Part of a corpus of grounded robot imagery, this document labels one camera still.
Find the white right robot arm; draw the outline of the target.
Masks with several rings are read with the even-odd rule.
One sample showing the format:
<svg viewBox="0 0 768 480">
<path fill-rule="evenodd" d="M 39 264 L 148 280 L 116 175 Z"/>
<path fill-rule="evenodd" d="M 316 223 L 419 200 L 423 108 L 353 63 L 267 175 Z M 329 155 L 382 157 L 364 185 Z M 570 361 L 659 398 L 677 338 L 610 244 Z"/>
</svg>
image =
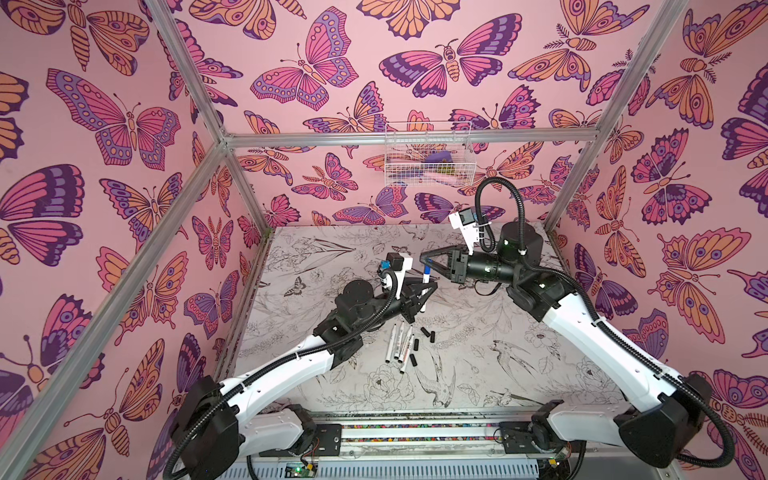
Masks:
<svg viewBox="0 0 768 480">
<path fill-rule="evenodd" d="M 582 441 L 624 447 L 656 468 L 681 459 L 713 414 L 709 384 L 698 375 L 681 376 L 607 323 L 573 278 L 542 266 L 543 248 L 544 238 L 533 226 L 513 221 L 503 225 L 489 252 L 464 243 L 424 251 L 419 260 L 456 284 L 500 285 L 517 307 L 577 347 L 622 393 L 617 411 L 563 400 L 545 403 L 528 426 L 539 450 Z"/>
</svg>

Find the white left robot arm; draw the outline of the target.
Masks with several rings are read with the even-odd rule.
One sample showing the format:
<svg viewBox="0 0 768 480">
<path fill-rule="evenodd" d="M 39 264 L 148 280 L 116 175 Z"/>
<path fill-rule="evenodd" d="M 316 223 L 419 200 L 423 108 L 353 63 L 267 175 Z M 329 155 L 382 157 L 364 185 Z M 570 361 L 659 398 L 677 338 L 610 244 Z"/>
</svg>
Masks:
<svg viewBox="0 0 768 480">
<path fill-rule="evenodd" d="M 214 479 L 241 455 L 254 453 L 258 436 L 246 426 L 266 406 L 349 360 L 362 347 L 363 333 L 396 317 L 414 322 L 437 288 L 434 281 L 406 278 L 375 295 L 370 282 L 352 281 L 336 296 L 334 309 L 293 349 L 236 377 L 198 380 L 170 428 L 174 449 L 163 478 Z"/>
</svg>

